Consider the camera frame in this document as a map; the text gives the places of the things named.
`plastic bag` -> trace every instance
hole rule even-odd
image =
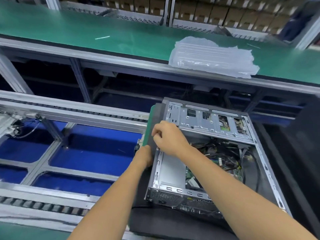
[[[223,48],[207,39],[186,37],[176,42],[169,58],[169,65],[251,78],[251,75],[256,75],[259,71],[259,66],[254,65],[253,60],[251,50],[238,47]]]

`person's right hand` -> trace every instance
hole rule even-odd
[[[162,120],[152,130],[154,142],[166,154],[179,157],[190,146],[181,130],[173,123]]]

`green work surface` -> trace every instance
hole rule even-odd
[[[1,240],[66,240],[70,232],[0,222]]]
[[[258,75],[320,84],[320,52],[314,50],[4,0],[0,1],[0,34],[166,61],[177,41],[194,36],[222,47],[252,50],[254,64],[260,67]]]

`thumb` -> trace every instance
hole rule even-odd
[[[158,147],[161,147],[162,138],[158,133],[156,133],[154,135],[153,140],[157,144]]]

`person's left hand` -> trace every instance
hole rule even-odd
[[[133,162],[138,162],[144,169],[152,165],[151,147],[149,145],[141,146],[136,152]]]

